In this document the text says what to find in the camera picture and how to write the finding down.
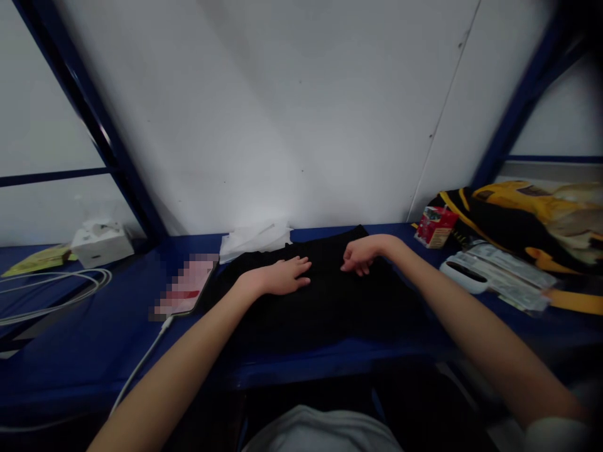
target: blue desk surface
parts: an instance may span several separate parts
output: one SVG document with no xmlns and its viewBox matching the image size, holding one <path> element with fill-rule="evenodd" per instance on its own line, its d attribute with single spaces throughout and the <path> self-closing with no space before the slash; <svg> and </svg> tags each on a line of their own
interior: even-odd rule
<svg viewBox="0 0 603 452">
<path fill-rule="evenodd" d="M 35 252 L 49 248 L 51 245 L 34 245 L 21 247 L 0 248 L 0 274 L 7 271 L 13 265 L 21 262 L 26 257 Z M 49 272 L 74 272 L 84 269 L 80 262 L 68 261 L 61 267 L 49 268 Z M 5 281 L 0 284 L 0 291 L 25 286 L 27 284 L 37 283 L 52 276 L 36 276 L 32 274 L 28 277 L 15 279 L 14 281 Z M 54 281 L 49 284 L 17 290 L 14 292 L 0 295 L 0 318 L 9 317 L 16 314 L 32 312 L 37 309 L 43 309 L 59 302 L 62 298 L 69 296 L 78 288 L 82 287 L 88 281 L 80 277 L 69 277 Z M 20 324 L 0 326 L 0 338 L 19 328 Z"/>
<path fill-rule="evenodd" d="M 295 230 L 294 242 L 328 237 L 351 227 Z M 408 224 L 366 226 L 370 234 L 402 238 L 434 266 L 453 249 L 427 250 Z M 81 304 L 35 338 L 19 353 L 0 362 L 0 422 L 69 416 L 108 409 L 132 369 L 159 332 L 148 313 L 166 283 L 190 254 L 218 253 L 222 234 L 172 237 L 125 270 L 94 300 Z M 603 319 L 550 308 L 534 319 L 498 300 L 480 300 L 531 345 L 568 348 L 603 342 Z M 433 315 L 422 331 L 393 343 L 348 339 L 336 345 L 294 355 L 255 355 L 236 360 L 221 356 L 208 384 L 226 389 L 280 384 L 336 375 L 369 372 L 383 360 L 405 355 L 443 358 L 455 347 Z M 200 318 L 176 319 L 139 377 Z"/>
</svg>

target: person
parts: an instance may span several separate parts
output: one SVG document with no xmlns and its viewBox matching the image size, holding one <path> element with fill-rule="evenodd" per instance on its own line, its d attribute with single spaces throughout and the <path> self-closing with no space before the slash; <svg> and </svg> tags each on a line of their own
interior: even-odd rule
<svg viewBox="0 0 603 452">
<path fill-rule="evenodd" d="M 402 240 L 370 235 L 350 242 L 341 270 L 369 274 L 377 256 L 389 259 L 421 292 L 450 337 L 527 430 L 526 448 L 560 450 L 568 438 L 577 441 L 586 434 L 587 411 L 530 348 Z M 296 257 L 244 273 L 141 379 L 89 451 L 160 450 L 249 307 L 264 294 L 286 295 L 311 284 L 303 275 L 311 265 L 306 257 Z M 354 412 L 322 413 L 301 406 L 264 430 L 249 440 L 247 450 L 402 450 L 383 423 Z"/>
</svg>

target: pixelated phone screen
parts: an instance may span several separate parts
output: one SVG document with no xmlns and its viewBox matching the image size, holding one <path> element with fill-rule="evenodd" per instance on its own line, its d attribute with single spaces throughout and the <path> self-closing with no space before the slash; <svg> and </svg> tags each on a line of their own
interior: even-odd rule
<svg viewBox="0 0 603 452">
<path fill-rule="evenodd" d="M 184 262 L 183 268 L 178 270 L 178 276 L 173 278 L 173 282 L 168 284 L 166 291 L 161 294 L 155 314 L 163 317 L 192 312 L 214 269 L 217 268 L 217 260 L 217 255 L 204 254 L 193 255 L 189 261 Z"/>
</svg>

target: wrist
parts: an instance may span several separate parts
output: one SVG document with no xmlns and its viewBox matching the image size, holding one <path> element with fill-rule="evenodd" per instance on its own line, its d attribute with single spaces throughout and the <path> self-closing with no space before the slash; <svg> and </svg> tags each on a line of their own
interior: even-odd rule
<svg viewBox="0 0 603 452">
<path fill-rule="evenodd" d="M 394 256 L 399 256 L 400 253 L 404 252 L 406 249 L 408 249 L 408 247 L 399 238 L 394 235 L 383 234 L 379 245 L 379 255 L 392 260 Z"/>
<path fill-rule="evenodd" d="M 266 293 L 264 290 L 265 284 L 261 274 L 255 270 L 249 270 L 243 273 L 237 279 L 235 286 L 238 286 L 241 291 L 244 291 L 248 294 L 253 301 L 260 298 L 262 295 Z"/>
</svg>

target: hand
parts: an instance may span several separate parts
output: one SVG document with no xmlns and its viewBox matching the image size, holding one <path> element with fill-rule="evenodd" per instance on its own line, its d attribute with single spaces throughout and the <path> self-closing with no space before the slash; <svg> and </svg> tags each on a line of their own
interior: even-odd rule
<svg viewBox="0 0 603 452">
<path fill-rule="evenodd" d="M 299 256 L 288 261 L 278 261 L 271 266 L 250 270 L 240 279 L 247 281 L 258 291 L 258 297 L 264 294 L 287 295 L 310 284 L 310 278 L 299 277 L 312 266 L 308 258 Z"/>
<path fill-rule="evenodd" d="M 386 234 L 369 235 L 362 239 L 349 242 L 345 248 L 344 272 L 355 271 L 358 276 L 369 274 L 369 267 L 373 260 L 384 254 L 388 242 L 395 237 Z"/>
</svg>

